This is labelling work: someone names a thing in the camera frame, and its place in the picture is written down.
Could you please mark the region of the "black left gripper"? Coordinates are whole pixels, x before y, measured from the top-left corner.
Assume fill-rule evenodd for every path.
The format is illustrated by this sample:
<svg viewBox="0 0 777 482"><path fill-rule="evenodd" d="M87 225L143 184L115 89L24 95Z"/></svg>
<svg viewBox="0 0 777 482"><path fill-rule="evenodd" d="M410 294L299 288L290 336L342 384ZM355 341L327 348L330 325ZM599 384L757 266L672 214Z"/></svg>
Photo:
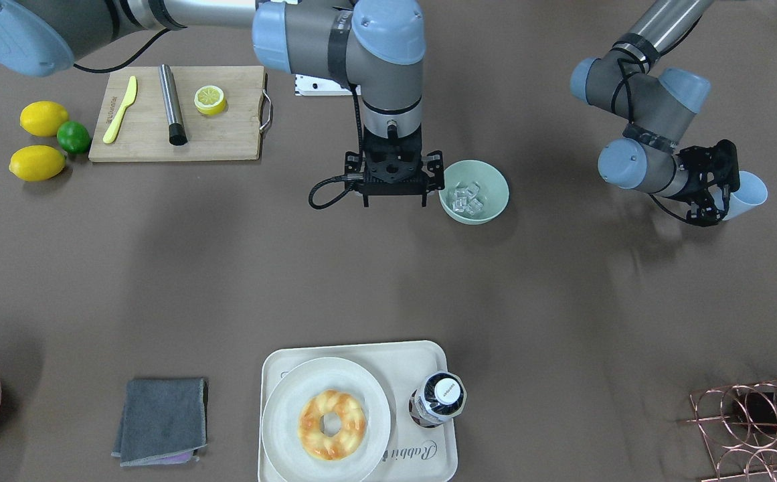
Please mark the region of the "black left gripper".
<svg viewBox="0 0 777 482"><path fill-rule="evenodd" d="M712 147L693 146L677 153L687 173L676 200L689 204L684 222L700 228L719 224L728 216L731 194L740 188L738 153L733 141Z"/></svg>

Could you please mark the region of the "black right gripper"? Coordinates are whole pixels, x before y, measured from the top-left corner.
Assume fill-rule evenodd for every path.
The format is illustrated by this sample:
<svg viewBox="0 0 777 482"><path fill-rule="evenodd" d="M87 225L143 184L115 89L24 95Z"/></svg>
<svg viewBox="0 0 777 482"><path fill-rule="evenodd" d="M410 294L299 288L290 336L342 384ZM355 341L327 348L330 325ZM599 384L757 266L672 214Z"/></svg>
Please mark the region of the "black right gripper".
<svg viewBox="0 0 777 482"><path fill-rule="evenodd" d="M405 137L379 137L363 130L363 152L346 153L345 188L363 195L364 205L370 196L421 195L422 207L427 195L444 189L442 152L422 155L422 129Z"/></svg>

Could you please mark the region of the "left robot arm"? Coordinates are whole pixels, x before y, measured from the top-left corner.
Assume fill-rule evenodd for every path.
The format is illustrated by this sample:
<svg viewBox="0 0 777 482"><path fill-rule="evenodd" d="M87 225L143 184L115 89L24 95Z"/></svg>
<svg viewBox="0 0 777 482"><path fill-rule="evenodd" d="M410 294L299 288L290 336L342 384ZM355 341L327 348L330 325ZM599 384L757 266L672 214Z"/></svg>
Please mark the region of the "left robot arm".
<svg viewBox="0 0 777 482"><path fill-rule="evenodd" d="M600 151L598 171L606 183L689 207L682 222L714 226L734 217L740 188L735 145L680 149L711 86L682 68L651 76L651 68L684 40L709 1L657 1L602 58L587 58L570 80L578 100L626 120L621 138Z"/></svg>

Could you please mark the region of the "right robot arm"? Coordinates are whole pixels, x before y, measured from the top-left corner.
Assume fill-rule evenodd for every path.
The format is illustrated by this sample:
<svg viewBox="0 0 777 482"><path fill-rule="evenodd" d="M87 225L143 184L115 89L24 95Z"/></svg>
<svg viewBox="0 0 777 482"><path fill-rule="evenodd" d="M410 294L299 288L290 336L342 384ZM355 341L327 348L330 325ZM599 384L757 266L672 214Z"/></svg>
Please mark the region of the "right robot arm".
<svg viewBox="0 0 777 482"><path fill-rule="evenodd" d="M267 68L361 93L359 150L332 177L345 192L421 195L444 188L442 153L422 155L423 10L416 1L0 1L0 64L44 77L135 31L250 28Z"/></svg>

